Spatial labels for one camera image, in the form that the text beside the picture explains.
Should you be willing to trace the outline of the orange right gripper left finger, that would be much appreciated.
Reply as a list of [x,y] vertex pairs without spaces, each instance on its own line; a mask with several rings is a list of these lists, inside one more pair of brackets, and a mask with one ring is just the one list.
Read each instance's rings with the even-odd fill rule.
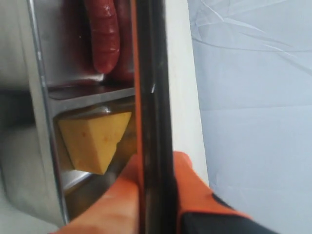
[[138,157],[133,155],[102,197],[59,234],[138,234]]

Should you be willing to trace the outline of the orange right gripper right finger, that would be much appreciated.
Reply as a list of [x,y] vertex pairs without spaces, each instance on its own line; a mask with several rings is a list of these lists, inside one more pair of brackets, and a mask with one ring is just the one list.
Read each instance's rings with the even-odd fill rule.
[[178,190],[178,234],[274,234],[220,199],[193,169],[189,156],[173,152]]

